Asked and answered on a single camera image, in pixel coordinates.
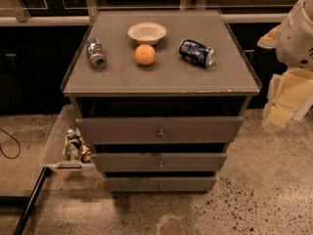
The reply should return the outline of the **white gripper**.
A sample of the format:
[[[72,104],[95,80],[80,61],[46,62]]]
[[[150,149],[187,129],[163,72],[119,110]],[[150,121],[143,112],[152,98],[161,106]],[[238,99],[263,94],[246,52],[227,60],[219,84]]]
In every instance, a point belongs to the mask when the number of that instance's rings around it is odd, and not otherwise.
[[[279,26],[259,38],[257,46],[274,49]],[[262,128],[269,133],[282,130],[293,118],[301,120],[313,105],[313,71],[294,68],[276,78],[278,86],[274,97],[263,110]]]

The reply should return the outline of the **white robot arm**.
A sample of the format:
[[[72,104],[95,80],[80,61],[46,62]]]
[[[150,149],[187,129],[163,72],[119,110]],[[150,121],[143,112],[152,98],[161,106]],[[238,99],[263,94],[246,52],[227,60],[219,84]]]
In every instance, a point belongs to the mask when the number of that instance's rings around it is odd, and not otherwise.
[[[298,0],[282,22],[263,35],[257,45],[275,49],[288,69],[274,74],[263,111],[262,127],[273,133],[291,119],[300,121],[313,101],[313,0]]]

